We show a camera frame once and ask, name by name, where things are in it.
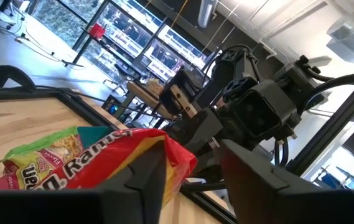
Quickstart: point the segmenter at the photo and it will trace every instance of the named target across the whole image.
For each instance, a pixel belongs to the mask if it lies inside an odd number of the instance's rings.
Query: white pipe
[[[219,26],[219,28],[217,29],[217,31],[215,31],[214,35],[212,36],[212,38],[210,39],[210,41],[208,41],[208,44],[205,46],[204,49],[206,49],[208,47],[208,45],[213,41],[214,37],[218,34],[218,32],[220,31],[221,27],[225,24],[225,22],[229,19],[229,17],[231,17],[234,13],[234,11],[240,6],[241,2],[238,2],[236,4],[236,6],[232,9],[232,11],[230,11],[229,15],[225,18],[225,20],[221,23],[221,25]]]
[[[256,16],[257,13],[258,13],[260,10],[262,10],[263,7],[264,7],[268,2],[269,2],[269,0],[266,0],[266,1],[264,2],[264,4],[263,4],[262,6],[260,6],[260,7],[254,12],[253,15],[251,15],[251,17],[250,17],[250,22],[253,22],[254,16]]]
[[[221,42],[221,44],[223,44],[226,40],[227,40],[227,38],[231,35],[231,33],[235,30],[235,26],[234,27],[232,27],[232,29],[231,29],[231,31],[229,31],[229,33],[225,36],[225,38],[222,40],[222,42]]]
[[[279,9],[277,9],[276,11],[274,11],[271,15],[269,15],[264,21],[262,21],[262,23],[260,25],[258,25],[258,27],[261,29],[262,27],[266,26],[267,24],[269,24],[271,21],[273,21],[277,16],[279,16],[282,12],[284,12],[288,7],[291,6],[291,4],[293,4],[293,2],[295,2],[296,0],[290,0],[287,1],[283,6],[281,6]]]
[[[274,33],[278,32],[279,30],[285,28],[288,26],[290,23],[294,22],[298,17],[302,16],[303,14],[307,13],[309,10],[313,9],[315,6],[318,6],[322,1],[320,0],[315,0],[312,1],[308,6],[305,8],[301,9],[299,12],[294,14],[293,16],[287,17],[283,22],[278,24],[276,27],[272,28],[266,35],[271,36]]]
[[[252,29],[254,32],[256,32],[261,39],[263,39],[263,37],[265,36],[265,33],[258,27],[256,26],[256,24],[253,24],[252,22],[247,23],[246,21],[244,21],[241,17],[239,17],[238,15],[236,15],[233,11],[231,11],[231,9],[229,9],[226,5],[224,5],[222,2],[219,2],[219,5],[223,6],[225,9],[227,9],[228,11],[230,11],[232,13],[232,15],[234,15],[237,19],[240,20],[241,24],[245,24],[247,25],[250,29]],[[290,62],[290,58],[294,58],[294,60],[296,58],[298,58],[298,55],[289,48],[289,50],[286,50],[283,46],[281,46],[279,43],[275,42],[274,40],[267,40],[269,42],[269,44],[272,45],[272,47],[270,47],[269,45],[265,44],[263,41],[261,41],[261,43],[264,45],[265,48],[267,48],[267,50],[271,51],[271,55],[274,56],[274,53],[277,53],[276,51],[274,51],[274,49],[276,48],[277,51],[284,56],[285,59],[287,59],[286,61],[283,60],[283,58],[279,58],[280,60],[282,60],[284,63],[289,63]]]

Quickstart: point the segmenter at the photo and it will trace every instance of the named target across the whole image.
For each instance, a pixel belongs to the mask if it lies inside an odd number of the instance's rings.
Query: desk
[[[118,128],[126,129],[126,126],[99,105],[86,98],[83,100]],[[31,143],[73,125],[89,126],[90,124],[56,98],[0,101],[0,159],[16,146]],[[213,193],[209,192],[208,195],[222,206],[226,206]],[[160,223],[213,224],[219,222],[191,200],[178,194],[162,209]]]
[[[72,63],[76,64],[78,62],[78,60],[80,59],[80,57],[82,57],[84,51],[87,49],[87,47],[89,46],[89,44],[91,43],[92,40],[94,40],[95,42],[97,42],[103,49],[105,49],[107,52],[111,53],[113,56],[115,56],[118,60],[122,61],[125,65],[127,65],[128,68],[131,68],[135,73],[137,73],[140,77],[144,76],[145,73],[144,71],[142,71],[141,69],[137,68],[137,66],[135,66],[132,62],[130,62],[129,60],[127,60],[125,57],[123,57],[119,52],[117,52],[117,50],[111,48],[108,46],[107,43],[105,43],[103,40],[99,40],[95,37],[93,37],[89,32],[87,32],[85,29],[83,29],[83,32],[88,34],[88,39],[85,41],[85,43],[83,44],[82,48],[80,49],[80,51],[77,53],[75,59],[73,60]],[[152,73],[151,75],[154,75],[156,78],[158,78],[160,81],[165,82],[166,80],[163,79],[161,76]]]
[[[150,106],[152,109],[157,106],[159,103],[159,99],[156,97],[155,94],[150,94],[150,91],[148,89],[144,90],[144,86],[140,85],[135,82],[127,82],[127,89],[129,93],[127,94],[127,98],[123,101],[123,106],[129,106],[133,99],[135,97],[138,97],[140,100],[142,100],[146,105]],[[116,118],[120,118],[120,116],[126,111],[125,108],[119,108],[117,112],[114,114]],[[165,119],[172,119],[173,116],[167,112],[167,110],[164,108],[164,106],[160,105],[160,107],[156,110],[156,113],[158,113],[160,116],[162,116]],[[160,124],[164,120],[158,121],[154,128],[158,128]]]

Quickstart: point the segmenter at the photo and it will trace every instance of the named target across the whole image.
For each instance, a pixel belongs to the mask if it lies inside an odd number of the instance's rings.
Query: chair
[[[123,85],[127,81],[138,81],[141,79],[140,75],[133,75],[132,73],[130,73],[128,71],[127,68],[124,68],[124,67],[120,66],[119,64],[115,64],[114,67],[118,70],[119,76],[121,77],[121,81],[119,83],[112,81],[112,80],[104,80],[102,82],[104,84],[106,83],[106,81],[117,84],[116,88],[114,88],[113,91],[116,91],[118,88],[121,88],[126,93],[128,90],[125,90]]]

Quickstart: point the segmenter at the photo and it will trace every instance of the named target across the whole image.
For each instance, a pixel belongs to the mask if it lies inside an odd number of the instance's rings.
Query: snack bag
[[[77,127],[71,127],[32,144],[10,150],[1,161],[0,189],[32,189],[54,169],[82,152]]]
[[[115,131],[78,157],[55,169],[36,189],[90,189],[124,169],[155,143],[164,141],[167,159],[163,205],[178,191],[196,165],[195,156],[158,129]]]

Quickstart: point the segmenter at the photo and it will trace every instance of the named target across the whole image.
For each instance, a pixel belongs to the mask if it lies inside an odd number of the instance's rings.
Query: computer monitor
[[[151,63],[152,60],[144,54],[138,55],[133,61],[133,65],[135,65],[141,71],[144,71]]]

